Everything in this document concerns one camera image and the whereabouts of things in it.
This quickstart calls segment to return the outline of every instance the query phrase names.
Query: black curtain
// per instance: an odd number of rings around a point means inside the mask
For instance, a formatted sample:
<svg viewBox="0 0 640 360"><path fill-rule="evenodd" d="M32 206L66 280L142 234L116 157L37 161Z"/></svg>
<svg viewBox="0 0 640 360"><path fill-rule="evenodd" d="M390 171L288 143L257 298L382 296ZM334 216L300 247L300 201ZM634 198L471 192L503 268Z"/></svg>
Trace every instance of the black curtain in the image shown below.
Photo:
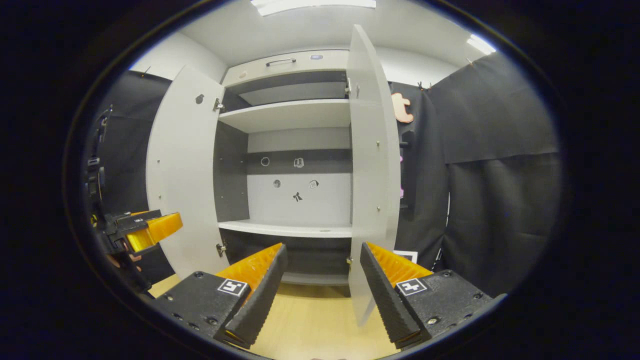
<svg viewBox="0 0 640 360"><path fill-rule="evenodd" d="M104 210L111 214L149 210L147 204L147 145L151 127L171 81L128 71L122 74L102 100L96 118L113 105L98 157L104 166ZM151 283L175 272L159 244L145 249L136 264Z"/></svg>
<svg viewBox="0 0 640 360"><path fill-rule="evenodd" d="M396 249L419 251L428 268L442 249L438 268L492 296L512 290L544 249L560 196L553 119L532 83L494 53L430 89L390 87L412 102L417 157L414 174L403 169L417 189Z"/></svg>
<svg viewBox="0 0 640 360"><path fill-rule="evenodd" d="M432 269L440 250L447 221L447 167L441 141L440 124L436 108L428 96L428 89L401 83L389 84L391 94L399 92L411 105L407 113L413 114L413 122L397 122L400 141L403 135L413 131L410 148L401 149L401 184L404 188L402 208L398 218L396 250L417 251L418 264ZM410 191L411 183L415 191Z"/></svg>

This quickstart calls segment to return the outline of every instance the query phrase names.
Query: white wall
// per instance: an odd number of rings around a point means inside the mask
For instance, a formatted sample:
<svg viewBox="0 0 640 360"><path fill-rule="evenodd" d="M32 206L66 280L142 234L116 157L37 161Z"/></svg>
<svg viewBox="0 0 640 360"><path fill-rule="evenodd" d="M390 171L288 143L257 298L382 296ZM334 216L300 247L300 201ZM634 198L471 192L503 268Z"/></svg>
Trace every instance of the white wall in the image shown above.
<svg viewBox="0 0 640 360"><path fill-rule="evenodd" d="M459 67L428 56L407 51L376 47L387 81L428 88L456 72Z"/></svg>
<svg viewBox="0 0 640 360"><path fill-rule="evenodd" d="M214 53L182 33L174 33L165 38L130 69L140 72L148 69L147 74L173 80L185 65L207 74L217 82L222 80L222 75L227 70L227 64Z"/></svg>

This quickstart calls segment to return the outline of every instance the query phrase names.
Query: cabinet shelf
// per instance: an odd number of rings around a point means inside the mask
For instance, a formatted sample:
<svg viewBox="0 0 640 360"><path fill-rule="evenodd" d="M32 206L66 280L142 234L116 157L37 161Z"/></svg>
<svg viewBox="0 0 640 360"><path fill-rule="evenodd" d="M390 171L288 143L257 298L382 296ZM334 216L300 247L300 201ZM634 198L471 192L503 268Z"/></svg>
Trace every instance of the cabinet shelf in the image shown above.
<svg viewBox="0 0 640 360"><path fill-rule="evenodd" d="M350 238L351 225L304 227L258 224L251 220L235 220L219 222L218 227L227 230L242 231L244 233L292 236L296 238Z"/></svg>
<svg viewBox="0 0 640 360"><path fill-rule="evenodd" d="M245 133L311 127L348 127L348 99L278 102L230 111L219 120Z"/></svg>

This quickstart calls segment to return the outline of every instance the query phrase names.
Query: black sticker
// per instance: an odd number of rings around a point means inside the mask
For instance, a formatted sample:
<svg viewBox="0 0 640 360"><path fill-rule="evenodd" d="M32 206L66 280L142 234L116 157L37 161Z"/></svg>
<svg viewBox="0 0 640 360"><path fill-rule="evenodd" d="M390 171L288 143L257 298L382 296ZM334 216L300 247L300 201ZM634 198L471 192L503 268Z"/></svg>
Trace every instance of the black sticker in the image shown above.
<svg viewBox="0 0 640 360"><path fill-rule="evenodd" d="M405 296L419 293L420 291L428 290L429 288L418 279L411 279L403 282L399 282L396 286L400 289Z"/></svg>
<svg viewBox="0 0 640 360"><path fill-rule="evenodd" d="M240 296L242 290L246 286L246 282L226 279L218 286L218 290L235 296Z"/></svg>

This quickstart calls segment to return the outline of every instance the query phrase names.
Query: white cabinet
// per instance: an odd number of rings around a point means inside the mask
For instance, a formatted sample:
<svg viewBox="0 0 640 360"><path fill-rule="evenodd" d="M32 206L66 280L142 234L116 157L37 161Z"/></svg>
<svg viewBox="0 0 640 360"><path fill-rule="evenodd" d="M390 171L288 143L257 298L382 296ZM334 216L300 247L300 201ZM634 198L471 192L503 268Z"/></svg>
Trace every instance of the white cabinet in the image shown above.
<svg viewBox="0 0 640 360"><path fill-rule="evenodd" d="M331 260L343 274L289 269L283 281L348 280L364 323L373 302L360 247L371 241L393 250L400 203L396 121L374 47L356 25L349 51L251 61L230 68L223 86L185 68L156 115L147 154L149 206L180 211L184 221L175 239L161 243L169 262L181 277L224 267L218 228L274 241L348 241L350 249L343 243L344 253ZM226 112L218 118L214 102L223 92Z"/></svg>

